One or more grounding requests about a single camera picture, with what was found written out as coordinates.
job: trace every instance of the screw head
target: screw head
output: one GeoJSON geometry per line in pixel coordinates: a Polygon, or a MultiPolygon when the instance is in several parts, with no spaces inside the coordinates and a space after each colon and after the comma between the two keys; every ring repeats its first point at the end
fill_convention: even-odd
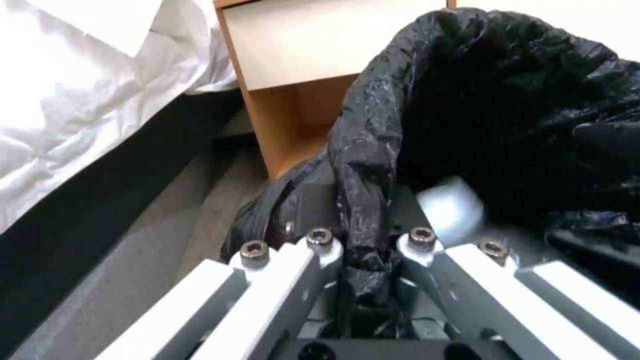
{"type": "Polygon", "coordinates": [[[436,245],[436,234],[428,227],[414,227],[409,232],[409,244],[420,251],[431,251],[436,245]]]}
{"type": "Polygon", "coordinates": [[[262,240],[252,240],[240,248],[240,260],[249,268],[261,268],[269,263],[269,245],[262,240]]]}
{"type": "Polygon", "coordinates": [[[317,251],[327,251],[331,249],[333,234],[325,227],[316,227],[307,233],[307,246],[317,251]]]}
{"type": "Polygon", "coordinates": [[[478,248],[498,263],[498,265],[504,266],[508,251],[503,244],[493,240],[483,240],[480,245],[478,245],[478,248]]]}

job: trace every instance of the gray carpet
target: gray carpet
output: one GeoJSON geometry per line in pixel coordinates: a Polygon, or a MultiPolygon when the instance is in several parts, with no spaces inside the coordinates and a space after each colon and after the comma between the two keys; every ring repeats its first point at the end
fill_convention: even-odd
{"type": "Polygon", "coordinates": [[[219,258],[220,247],[237,211],[262,193],[269,183],[256,146],[220,150],[215,157],[219,179],[202,204],[176,282],[202,260],[219,258]]]}

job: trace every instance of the black plastic bag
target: black plastic bag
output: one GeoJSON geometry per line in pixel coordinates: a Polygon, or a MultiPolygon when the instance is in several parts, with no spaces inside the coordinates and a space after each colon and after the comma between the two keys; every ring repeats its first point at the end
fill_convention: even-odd
{"type": "Polygon", "coordinates": [[[639,70],[602,44],[526,15],[425,14],[351,86],[326,150],[241,211],[223,258],[253,238],[290,240],[285,223],[300,186],[329,164],[346,246],[339,328],[343,336],[400,337],[389,295],[398,256],[385,223],[394,185],[418,191],[461,176],[492,216],[508,220],[581,209],[637,219],[637,155],[622,145],[608,151],[619,131],[577,134],[602,124],[639,138],[639,70]]]}

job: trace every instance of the white fabric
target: white fabric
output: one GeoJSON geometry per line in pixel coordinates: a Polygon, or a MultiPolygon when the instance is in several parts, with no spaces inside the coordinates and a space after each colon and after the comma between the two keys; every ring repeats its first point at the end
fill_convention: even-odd
{"type": "Polygon", "coordinates": [[[205,12],[163,1],[131,58],[25,0],[0,1],[0,233],[181,93],[235,86],[205,12]]]}

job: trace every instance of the wooden shelf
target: wooden shelf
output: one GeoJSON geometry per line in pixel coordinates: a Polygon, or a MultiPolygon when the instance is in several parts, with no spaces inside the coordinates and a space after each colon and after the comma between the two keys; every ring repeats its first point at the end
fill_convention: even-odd
{"type": "Polygon", "coordinates": [[[446,0],[216,0],[269,178],[317,154],[347,89],[393,36],[446,0]]]}

